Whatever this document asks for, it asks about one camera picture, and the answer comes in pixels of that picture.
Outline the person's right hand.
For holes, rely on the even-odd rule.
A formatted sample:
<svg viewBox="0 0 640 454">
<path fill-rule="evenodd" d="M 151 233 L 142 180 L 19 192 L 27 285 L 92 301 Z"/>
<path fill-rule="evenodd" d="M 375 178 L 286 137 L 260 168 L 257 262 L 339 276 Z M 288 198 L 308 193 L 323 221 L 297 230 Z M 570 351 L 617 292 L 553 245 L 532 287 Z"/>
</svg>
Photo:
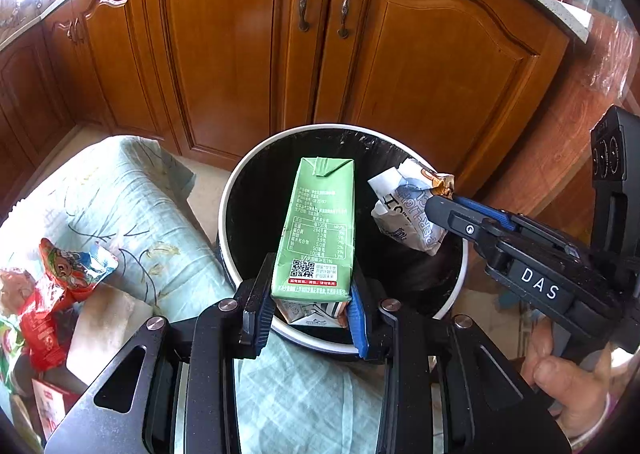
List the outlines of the person's right hand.
<svg viewBox="0 0 640 454">
<path fill-rule="evenodd" d="M 552 322 L 539 318 L 527 344 L 521 376 L 558 402 L 551 412 L 578 453 L 596 436 L 611 415 L 631 376 L 639 368 L 639 356 L 627 356 L 617 364 L 613 356 L 619 351 L 609 344 L 597 354 L 592 370 L 585 370 L 552 354 Z"/>
</svg>

